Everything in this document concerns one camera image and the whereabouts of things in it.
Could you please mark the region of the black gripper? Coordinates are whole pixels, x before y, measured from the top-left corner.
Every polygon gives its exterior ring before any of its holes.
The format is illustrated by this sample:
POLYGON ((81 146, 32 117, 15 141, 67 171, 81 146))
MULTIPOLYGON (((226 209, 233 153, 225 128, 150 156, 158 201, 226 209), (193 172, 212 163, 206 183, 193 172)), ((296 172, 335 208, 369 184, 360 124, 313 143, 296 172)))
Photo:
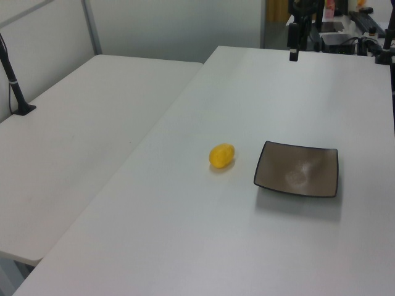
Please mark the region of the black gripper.
POLYGON ((299 59, 299 24, 298 23, 290 23, 288 26, 288 40, 287 46, 290 48, 289 50, 289 61, 297 62, 299 59))

